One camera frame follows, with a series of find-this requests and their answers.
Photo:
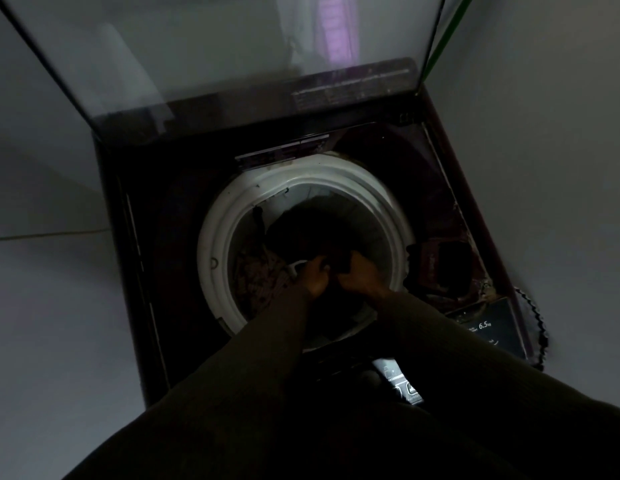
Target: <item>person's left arm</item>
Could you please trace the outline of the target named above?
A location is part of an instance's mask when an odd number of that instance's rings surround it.
[[[228,344],[66,480],[259,477],[303,348],[312,301],[328,284],[322,259]]]

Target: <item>long sleeve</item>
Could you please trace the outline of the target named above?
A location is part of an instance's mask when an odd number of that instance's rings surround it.
[[[101,445],[66,480],[258,478],[303,347],[311,297],[300,286],[158,404]]]
[[[531,477],[620,476],[620,409],[542,374],[411,295],[391,294],[378,312],[402,371],[437,418]]]

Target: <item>washing machine drum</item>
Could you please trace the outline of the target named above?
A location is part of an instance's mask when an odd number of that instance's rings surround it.
[[[406,248],[414,243],[414,236],[399,203],[374,175],[335,155],[313,155],[253,169],[235,178],[219,194],[198,238],[203,295],[230,335],[241,331],[251,318],[235,293],[237,257],[246,243],[262,239],[277,221],[277,226],[285,226],[285,217],[279,218],[290,209],[300,216],[304,212],[323,215],[326,223],[333,223],[330,227],[342,223],[356,242],[354,247],[377,265],[390,289],[403,290],[408,273]],[[294,252],[281,256],[288,265],[305,257]],[[363,303],[351,307],[348,314],[341,321],[346,326],[337,333],[333,328],[325,333],[321,327],[310,327],[305,349],[350,337],[375,319],[375,311]]]

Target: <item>green pipe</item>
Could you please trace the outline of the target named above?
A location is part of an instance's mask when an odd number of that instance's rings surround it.
[[[430,58],[428,59],[428,63],[426,64],[426,70],[423,74],[423,80],[426,80],[428,78],[428,75],[430,75],[432,68],[437,63],[439,57],[443,53],[443,49],[452,38],[452,34],[455,32],[455,30],[457,30],[459,23],[461,23],[461,20],[466,14],[466,10],[470,6],[470,3],[472,3],[472,0],[461,0],[457,11],[455,11],[452,20],[450,20],[450,23],[448,23],[448,26],[446,27],[446,31],[443,33],[441,40],[439,40],[439,44],[437,44],[437,47],[434,49],[434,52],[432,52],[432,55],[430,55]]]

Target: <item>person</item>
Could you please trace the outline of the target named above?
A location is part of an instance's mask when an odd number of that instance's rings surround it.
[[[323,431],[308,445],[306,430],[286,428],[289,382],[308,310],[329,279],[321,257],[310,261],[294,286],[67,480],[620,477],[620,409],[544,375],[418,298],[390,291],[358,253],[338,281],[377,309],[428,412],[396,401],[366,404],[317,425]],[[285,461],[281,445],[296,448],[301,460]]]

